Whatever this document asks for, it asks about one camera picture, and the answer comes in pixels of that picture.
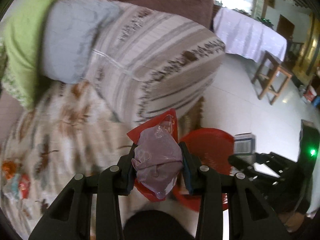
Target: white tiled floor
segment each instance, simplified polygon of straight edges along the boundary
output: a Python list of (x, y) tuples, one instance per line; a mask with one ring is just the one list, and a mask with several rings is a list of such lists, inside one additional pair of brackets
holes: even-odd
[[(218, 128), (231, 135), (252, 132), (257, 136), (257, 152), (273, 151), (296, 161), (301, 119), (314, 122), (320, 130), (320, 113), (301, 100), (292, 81), (273, 106), (267, 96), (259, 100), (257, 95), (261, 92), (260, 84), (257, 81), (253, 85), (250, 81), (257, 68), (258, 65), (252, 60), (239, 55), (226, 55), (215, 81), (205, 92), (202, 126)], [(275, 80), (276, 89), (280, 87), (282, 80), (284, 76), (280, 74)], [(255, 168), (272, 174), (266, 166), (257, 165)], [(319, 169), (318, 159), (315, 171)], [(314, 186), (319, 184), (318, 177), (314, 176)], [(313, 197), (314, 203), (311, 206), (320, 201), (319, 194), (316, 193)], [(228, 211), (224, 211), (223, 217), (223, 239), (227, 240)]]

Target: red plastic bag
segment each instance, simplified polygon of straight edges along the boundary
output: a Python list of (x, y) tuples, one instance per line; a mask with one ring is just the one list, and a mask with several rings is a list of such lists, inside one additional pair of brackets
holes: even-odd
[[(154, 127), (156, 125), (162, 124), (162, 126), (172, 135), (176, 143), (178, 143), (178, 123), (177, 123), (177, 115), (175, 109), (170, 109), (165, 113), (158, 115), (151, 120), (139, 125), (134, 128), (130, 132), (127, 133), (128, 137), (135, 143), (138, 143), (140, 138), (140, 133), (147, 129)], [(139, 183), (137, 180), (135, 181), (135, 187), (150, 201), (157, 202), (163, 201), (164, 199), (158, 199), (154, 192), (146, 188), (144, 185)]]

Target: purple plastic bag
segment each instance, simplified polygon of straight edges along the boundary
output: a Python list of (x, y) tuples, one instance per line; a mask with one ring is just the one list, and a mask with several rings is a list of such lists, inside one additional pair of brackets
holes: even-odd
[(132, 165), (137, 180), (163, 199), (172, 190), (183, 167), (182, 153), (171, 134), (160, 125), (140, 134)]

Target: green cloth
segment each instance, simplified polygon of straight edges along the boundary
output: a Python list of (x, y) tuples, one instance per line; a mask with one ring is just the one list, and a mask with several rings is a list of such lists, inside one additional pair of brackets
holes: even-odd
[(2, 77), (4, 75), (4, 70), (7, 66), (7, 54), (5, 52), (5, 47), (3, 43), (2, 37), (0, 37), (0, 81), (2, 80)]
[(33, 109), (39, 85), (38, 62), (43, 29), (50, 6), (56, 0), (25, 0), (8, 19), (4, 44), (11, 79), (23, 98), (21, 104)]

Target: floor tile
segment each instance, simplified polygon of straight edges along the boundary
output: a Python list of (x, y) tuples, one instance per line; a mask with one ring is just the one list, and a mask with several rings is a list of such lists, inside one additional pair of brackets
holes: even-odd
[(257, 137), (257, 152), (272, 151), (286, 158), (297, 160), (300, 129), (293, 129), (277, 114), (253, 106), (251, 132)]
[(252, 105), (246, 100), (210, 86), (204, 94), (203, 127), (235, 135), (250, 132)]
[(212, 85), (246, 101), (254, 95), (249, 76), (236, 55), (226, 56)]

